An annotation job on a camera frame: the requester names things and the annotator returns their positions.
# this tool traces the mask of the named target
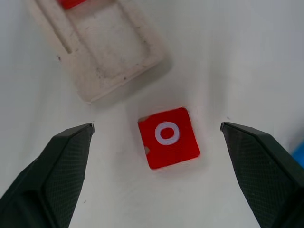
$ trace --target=white circle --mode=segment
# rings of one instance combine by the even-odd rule
[[[166,129],[166,128],[171,128],[174,131],[173,136],[169,139],[164,139],[161,136],[162,130]],[[155,138],[159,144],[164,145],[164,146],[169,146],[169,145],[175,144],[178,141],[178,139],[180,138],[179,127],[173,122],[160,123],[155,129]]]

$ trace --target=white surface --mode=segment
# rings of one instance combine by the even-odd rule
[[[51,136],[94,122],[71,228],[258,228],[219,127],[227,120],[249,125],[287,149],[301,137],[304,1],[137,2],[172,64],[89,106],[23,3],[2,1],[0,195]],[[202,156],[151,171],[137,119],[180,106],[190,111]]]

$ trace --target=red object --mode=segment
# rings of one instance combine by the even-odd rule
[[[86,0],[57,0],[63,8],[69,9],[72,8]]]
[[[138,121],[151,169],[158,169],[199,156],[187,109],[178,108]]]

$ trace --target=blue object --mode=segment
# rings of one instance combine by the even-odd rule
[[[292,156],[304,168],[304,142],[294,151]]]

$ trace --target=beige holder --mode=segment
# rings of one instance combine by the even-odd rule
[[[27,1],[86,102],[163,59],[156,35],[131,0],[87,0],[68,10],[57,0]]]

